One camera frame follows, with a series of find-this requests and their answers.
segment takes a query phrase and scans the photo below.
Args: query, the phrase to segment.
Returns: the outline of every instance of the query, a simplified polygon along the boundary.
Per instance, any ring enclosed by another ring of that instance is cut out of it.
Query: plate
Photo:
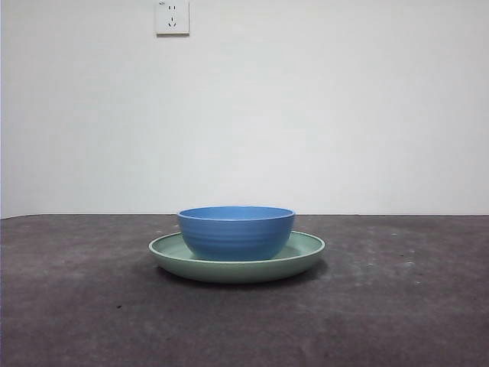
[[[302,273],[322,256],[325,243],[307,233],[292,231],[281,252],[270,260],[199,260],[185,245],[181,233],[165,235],[149,245],[151,254],[166,271],[194,281],[258,283]]]

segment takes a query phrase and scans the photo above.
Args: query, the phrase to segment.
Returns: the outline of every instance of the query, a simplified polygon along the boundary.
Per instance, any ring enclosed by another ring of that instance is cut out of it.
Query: wall socket
[[[155,5],[156,34],[190,34],[189,0],[161,0]]]

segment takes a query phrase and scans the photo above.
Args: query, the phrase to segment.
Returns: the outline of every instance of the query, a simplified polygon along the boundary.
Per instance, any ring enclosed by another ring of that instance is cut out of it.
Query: bowl
[[[178,214],[183,241],[197,258],[257,261],[285,246],[295,213],[269,206],[209,206]]]

